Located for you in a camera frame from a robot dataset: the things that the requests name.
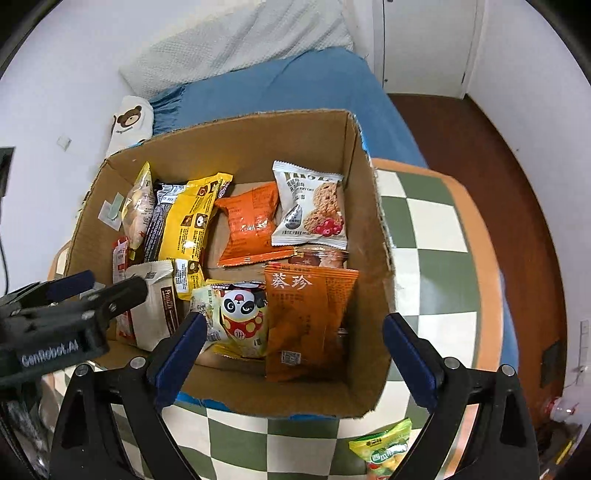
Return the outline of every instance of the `green snack bag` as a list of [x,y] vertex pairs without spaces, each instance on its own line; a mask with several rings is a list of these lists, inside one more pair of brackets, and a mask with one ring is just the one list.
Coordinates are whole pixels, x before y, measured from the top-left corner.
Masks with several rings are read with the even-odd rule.
[[369,479],[382,480],[392,475],[408,450],[412,428],[411,420],[404,419],[387,430],[349,442],[349,449],[367,463]]

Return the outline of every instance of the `bear face print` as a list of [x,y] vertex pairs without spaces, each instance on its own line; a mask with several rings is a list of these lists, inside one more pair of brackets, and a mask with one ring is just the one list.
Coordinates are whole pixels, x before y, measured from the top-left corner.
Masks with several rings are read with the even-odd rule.
[[142,116],[142,107],[137,105],[131,110],[127,110],[123,115],[120,115],[117,119],[117,123],[123,128],[131,127],[135,125]]

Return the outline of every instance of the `snack package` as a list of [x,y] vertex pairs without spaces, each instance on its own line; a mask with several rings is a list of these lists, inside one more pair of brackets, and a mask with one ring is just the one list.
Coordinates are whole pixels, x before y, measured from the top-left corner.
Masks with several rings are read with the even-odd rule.
[[156,206],[154,207],[154,214],[146,232],[146,239],[144,241],[144,260],[146,262],[153,262],[158,260],[158,252],[162,244],[162,236],[164,235],[164,224],[168,212],[172,207],[177,195],[187,188],[187,184],[170,184],[156,181]]
[[271,236],[273,245],[322,244],[346,249],[345,216],[339,205],[336,173],[321,173],[275,161],[283,219]]
[[[119,238],[113,244],[113,283],[125,280],[125,271],[129,267],[129,242],[127,237]],[[131,312],[128,310],[115,318],[115,337],[124,343],[135,345],[134,326]]]
[[267,380],[343,374],[339,328],[359,272],[276,262],[265,267]]
[[293,255],[293,247],[271,246],[278,201],[275,182],[216,201],[215,205],[226,212],[230,229],[230,240],[217,262],[218,267],[267,262]]
[[142,277],[148,284],[148,296],[141,305],[131,309],[137,346],[151,352],[158,342],[178,328],[173,287],[173,264],[170,260],[132,265],[125,278]]
[[390,478],[408,451],[412,428],[411,420],[404,419],[388,430],[349,442],[349,449],[367,464],[368,480]]
[[213,202],[231,181],[232,175],[227,173],[192,180],[168,211],[158,259],[173,261],[174,286],[182,300],[190,300],[193,289],[205,284],[201,256],[206,229],[213,216]]
[[127,194],[121,210],[123,230],[129,239],[129,248],[132,250],[137,250],[144,241],[154,213],[154,203],[152,174],[150,164],[146,162],[135,179],[134,186]]
[[191,292],[189,310],[203,314],[207,322],[207,340],[203,344],[202,351],[209,348],[215,342],[228,343],[228,335],[220,323],[220,298],[215,295],[211,285],[195,288]]
[[294,248],[294,256],[288,262],[294,265],[344,268],[348,256],[349,253],[345,250],[337,250],[324,245],[298,245]]
[[224,283],[208,280],[193,290],[191,310],[207,320],[207,342],[220,355],[262,358],[267,348],[267,298],[260,282]]

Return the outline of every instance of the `white door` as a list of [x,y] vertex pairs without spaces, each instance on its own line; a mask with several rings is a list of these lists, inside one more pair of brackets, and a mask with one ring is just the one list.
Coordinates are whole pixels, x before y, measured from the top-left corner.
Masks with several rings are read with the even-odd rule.
[[478,0],[384,0],[384,89],[459,97]]

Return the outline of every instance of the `blue bedsheet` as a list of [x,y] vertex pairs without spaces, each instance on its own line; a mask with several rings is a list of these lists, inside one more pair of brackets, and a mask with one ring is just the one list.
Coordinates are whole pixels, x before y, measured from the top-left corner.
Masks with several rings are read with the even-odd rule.
[[[428,168],[412,133],[368,65],[344,48],[309,51],[172,87],[150,103],[154,135],[254,112],[345,109],[357,117],[372,157]],[[505,297],[503,323],[501,361],[517,368],[517,340]]]

